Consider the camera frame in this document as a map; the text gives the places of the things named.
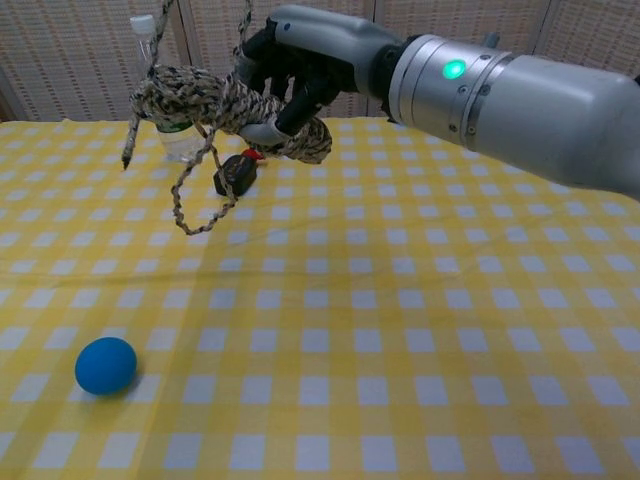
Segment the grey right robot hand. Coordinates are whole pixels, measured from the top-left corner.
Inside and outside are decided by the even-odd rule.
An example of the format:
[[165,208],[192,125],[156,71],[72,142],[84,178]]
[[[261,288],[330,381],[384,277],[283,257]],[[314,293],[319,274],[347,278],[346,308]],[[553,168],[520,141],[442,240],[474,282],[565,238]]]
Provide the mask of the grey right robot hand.
[[389,110],[393,70],[405,42],[362,18],[300,5],[282,5],[265,27],[241,43],[235,72],[254,91],[283,99],[294,79],[291,100],[274,120],[249,124],[240,135],[273,146],[297,134],[341,92],[380,100]]

